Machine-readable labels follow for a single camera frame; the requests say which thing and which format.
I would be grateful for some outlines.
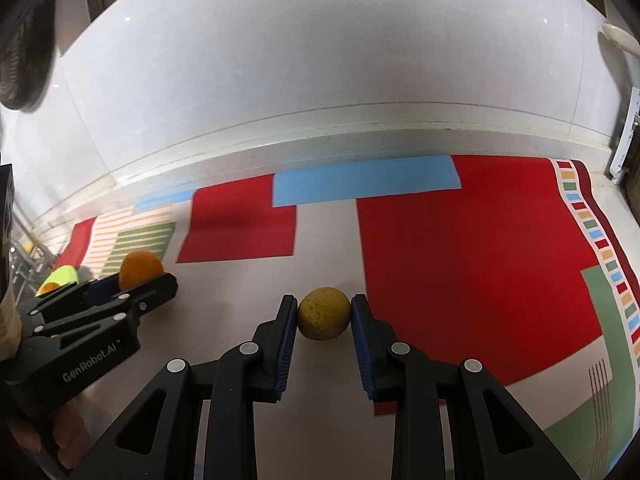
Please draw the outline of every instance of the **striped pattern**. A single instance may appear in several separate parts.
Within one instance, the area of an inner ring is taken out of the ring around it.
[[[608,471],[607,456],[614,432],[609,391],[610,379],[604,360],[597,362],[589,369],[596,435],[595,444],[574,465],[583,479],[600,480]]]
[[[131,251],[150,251],[162,260],[174,229],[175,222],[166,222],[119,233],[104,263],[100,278],[118,272],[124,257]]]
[[[145,210],[140,213],[134,213],[132,207],[127,207],[112,213],[100,215],[95,220],[91,242],[89,243],[89,250],[82,261],[82,265],[87,267],[91,271],[92,275],[103,277],[106,275],[103,272],[105,270],[105,265],[112,256],[111,251],[115,250],[114,245],[116,243],[129,243],[126,241],[126,238],[118,240],[123,232],[130,232],[141,228],[154,228],[147,232],[147,236],[135,238],[130,241],[130,243],[135,242],[138,246],[142,247],[146,242],[152,241],[143,240],[142,238],[155,236],[164,237],[168,232],[165,229],[169,228],[167,227],[167,224],[168,222],[174,223],[172,221],[173,214],[171,204],[160,206],[152,210]],[[173,233],[173,227],[170,228],[170,233]],[[129,246],[128,248],[129,250],[133,250],[134,247],[135,246]]]
[[[577,171],[575,171],[573,163],[570,160],[555,160],[553,162],[556,168],[556,176],[558,176],[560,194],[570,208],[569,211],[574,215],[576,223],[592,244],[598,257],[598,262],[605,275],[609,278],[609,283],[620,310],[620,316],[630,340],[630,347],[633,348],[633,361],[640,367],[640,345],[636,344],[640,340],[640,317],[636,298],[626,284],[626,278],[618,263],[615,250],[613,250],[604,229],[580,194]]]

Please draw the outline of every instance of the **human hand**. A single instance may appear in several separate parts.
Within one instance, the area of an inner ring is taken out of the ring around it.
[[[58,460],[67,469],[75,468],[91,447],[89,433],[80,416],[78,401],[73,399],[52,416],[53,439],[60,448]],[[40,452],[42,443],[36,429],[23,418],[10,416],[6,421],[15,441],[24,449]]]

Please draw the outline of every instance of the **green stripe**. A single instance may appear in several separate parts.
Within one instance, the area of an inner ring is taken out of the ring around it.
[[[600,266],[585,269],[581,274],[600,321],[613,375],[609,382],[612,415],[612,436],[606,457],[606,464],[609,464],[633,435],[636,377],[626,343],[625,327],[620,319],[620,312],[609,280]],[[593,462],[590,458],[580,459],[585,457],[591,447],[596,444],[596,420],[592,399],[547,428],[545,433],[569,463],[574,468],[580,469],[577,473],[581,478],[591,478],[590,472],[584,469],[590,468]]]
[[[158,240],[159,242],[164,242],[164,241],[166,241],[166,239],[168,238],[168,235],[170,235],[170,234],[171,233],[167,233],[166,235],[158,235],[158,236],[154,237],[153,239],[145,240],[142,243],[153,243],[156,240]],[[144,238],[147,238],[147,237],[148,237],[148,235],[140,235],[140,236],[137,236],[136,238],[138,238],[138,240],[143,240]],[[140,245],[140,243],[141,242],[140,241],[136,241],[135,238],[127,239],[126,242],[122,242],[122,243],[119,243],[116,240],[116,244],[113,246],[113,249],[122,249],[124,247],[134,247],[136,245]]]
[[[635,311],[636,311],[636,304],[632,303],[625,309],[625,316],[631,317],[631,314],[633,314]]]
[[[165,244],[166,244],[166,240],[162,240],[162,241],[159,241],[159,242],[151,241],[148,244],[137,243],[137,244],[134,244],[134,245],[137,246],[136,247],[137,251],[138,250],[144,251],[145,249],[148,249],[148,248],[157,249],[158,247],[156,247],[156,246],[163,246]],[[116,254],[129,254],[130,252],[131,252],[131,248],[129,248],[129,249],[114,249],[114,250],[111,251],[109,256],[115,256]]]
[[[155,231],[156,229],[166,229],[171,227],[173,232],[173,227],[175,226],[175,222],[166,222],[164,224],[154,224],[146,227],[138,227],[136,229],[129,229],[127,231],[122,231],[118,233],[118,237],[126,236],[126,235],[137,235],[141,233],[148,233],[149,231]]]
[[[149,231],[155,231],[158,229],[169,229],[167,232],[159,234],[159,235],[151,235],[152,239],[147,242],[136,241],[137,238],[144,238],[149,236]],[[169,246],[169,241],[171,241],[171,237],[174,235],[175,231],[175,222],[166,222],[164,224],[156,224],[153,226],[140,227],[137,229],[130,229],[128,231],[123,231],[118,234],[116,238],[115,244],[109,253],[109,257],[105,261],[102,266],[102,274],[109,275],[114,272],[118,272],[120,270],[120,265],[124,260],[124,257],[127,256],[133,249],[135,250],[155,250],[155,256],[160,258],[164,258],[164,253],[166,252],[166,248]],[[125,238],[129,235],[138,235],[134,238]]]

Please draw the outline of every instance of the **floor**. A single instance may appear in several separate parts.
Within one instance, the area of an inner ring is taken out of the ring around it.
[[[602,175],[592,174],[591,180],[593,196],[608,217],[637,274],[640,272],[638,225],[617,187]],[[450,182],[441,185],[455,186]],[[285,205],[287,200],[295,203],[296,198],[281,193],[274,196],[274,200]],[[133,212],[144,212],[154,205],[158,204],[142,203]],[[163,261],[166,270],[174,273],[182,286],[174,302],[143,319],[139,330],[143,350],[87,390],[90,402],[85,403],[86,420],[96,437],[167,361],[175,357],[186,358],[191,363],[215,359],[238,342],[250,339],[259,322],[272,319],[283,293],[294,294],[300,299],[320,282],[338,286],[348,296],[366,287],[359,242],[362,224],[353,200],[297,206],[296,256],[293,258],[285,257],[292,248],[276,244],[268,249],[275,251],[273,254],[251,256],[258,259],[234,259],[239,255],[228,251],[238,251],[238,243],[230,245],[220,239],[209,245],[216,251],[216,258],[226,261],[204,263],[194,256],[197,255],[197,240],[196,247],[189,249],[188,225],[190,219],[193,222],[191,202],[182,200],[165,207],[171,211],[175,231],[163,249]],[[117,218],[117,214],[115,219],[107,218],[102,227],[98,227],[109,233],[109,225],[119,222]],[[111,243],[116,243],[116,235],[100,236],[112,236],[114,241]],[[94,274],[105,272],[106,255],[100,259],[90,251],[87,258],[89,264],[95,266]],[[607,354],[602,337],[575,355],[583,360],[594,356],[599,359],[601,354]],[[608,358],[603,362],[610,370]],[[552,368],[566,373],[559,367]],[[538,374],[540,380],[566,383],[565,376],[554,378],[545,375],[546,372]],[[291,478],[388,477],[394,419],[392,416],[372,416],[372,405],[360,384],[349,331],[320,345],[299,336],[290,378],[287,402],[274,406],[259,404],[255,409],[260,477],[282,478],[283,463],[287,464],[286,471]],[[510,386],[511,393],[526,406],[539,425],[549,427],[572,409],[570,402],[563,403],[558,399],[558,413],[549,410],[548,406],[537,407],[531,393],[537,386],[532,386],[531,380]],[[443,430],[446,434],[445,419]],[[296,453],[292,456],[289,449],[296,449]],[[450,465],[452,458],[448,447],[446,456]],[[202,458],[203,450],[200,449],[199,462]],[[606,461],[602,463],[603,472],[607,465]]]

